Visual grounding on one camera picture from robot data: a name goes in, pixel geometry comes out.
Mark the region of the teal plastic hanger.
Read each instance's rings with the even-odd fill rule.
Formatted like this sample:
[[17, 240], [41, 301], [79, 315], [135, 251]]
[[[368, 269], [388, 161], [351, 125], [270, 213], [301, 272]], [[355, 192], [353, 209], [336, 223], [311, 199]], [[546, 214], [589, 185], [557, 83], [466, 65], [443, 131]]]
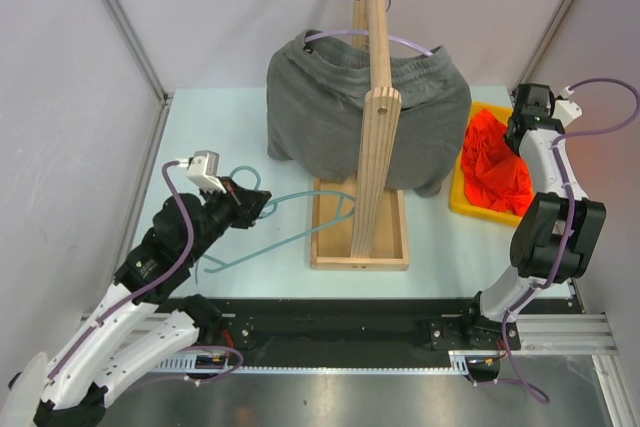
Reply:
[[337, 200], [337, 206], [334, 208], [333, 216], [328, 221], [320, 222], [316, 226], [307, 227], [283, 238], [277, 238], [281, 228], [274, 225], [276, 233], [273, 234], [273, 240], [271, 243], [267, 244], [264, 242], [258, 249], [254, 249], [248, 254], [236, 257], [233, 260], [226, 261], [214, 256], [213, 254], [205, 253], [195, 263], [194, 284], [196, 286], [200, 286], [202, 284], [203, 276], [214, 276], [227, 272], [235, 267], [247, 264], [254, 259], [264, 257], [265, 255], [292, 243], [303, 239], [310, 239], [314, 234], [326, 231], [331, 227], [338, 226], [345, 223], [347, 220], [352, 219], [355, 214], [354, 194], [348, 194], [344, 190], [313, 188], [287, 193], [270, 199], [258, 216], [258, 229], [261, 233], [266, 232], [266, 229], [263, 226], [269, 226], [270, 220], [279, 215], [279, 211], [284, 204], [302, 200], [323, 200], [324, 198], [334, 198]]

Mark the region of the orange shorts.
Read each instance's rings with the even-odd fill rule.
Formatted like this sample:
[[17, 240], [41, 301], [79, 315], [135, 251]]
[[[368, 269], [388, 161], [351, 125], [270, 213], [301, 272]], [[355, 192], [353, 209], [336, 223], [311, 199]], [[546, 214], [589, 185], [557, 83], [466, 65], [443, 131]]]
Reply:
[[461, 151], [464, 194], [475, 207], [522, 217], [534, 198], [532, 181], [524, 160], [506, 144], [506, 131], [487, 108], [471, 117]]

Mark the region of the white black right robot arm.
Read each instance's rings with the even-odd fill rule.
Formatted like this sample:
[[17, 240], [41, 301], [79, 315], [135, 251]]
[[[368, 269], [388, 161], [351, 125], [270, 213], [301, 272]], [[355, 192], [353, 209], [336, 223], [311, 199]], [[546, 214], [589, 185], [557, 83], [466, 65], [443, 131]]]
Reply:
[[606, 219], [603, 203], [589, 199], [566, 152], [566, 129], [557, 117], [569, 103], [542, 84], [515, 90], [505, 142], [528, 167], [534, 197], [510, 244], [510, 265], [479, 292], [461, 323], [463, 340], [474, 349], [509, 342], [517, 315], [540, 292], [588, 267]]

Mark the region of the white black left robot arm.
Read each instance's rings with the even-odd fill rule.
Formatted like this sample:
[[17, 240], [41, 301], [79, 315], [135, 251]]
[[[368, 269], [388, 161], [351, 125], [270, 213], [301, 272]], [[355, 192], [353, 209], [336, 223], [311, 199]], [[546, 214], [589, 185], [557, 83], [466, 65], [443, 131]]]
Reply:
[[136, 380], [190, 347], [230, 353], [222, 314], [200, 294], [183, 299], [163, 324], [135, 343], [134, 327], [164, 304], [203, 254], [230, 228], [248, 229], [271, 198], [231, 178], [219, 191], [172, 193], [140, 244], [116, 271], [99, 305], [50, 361], [34, 416], [37, 426], [95, 426]]

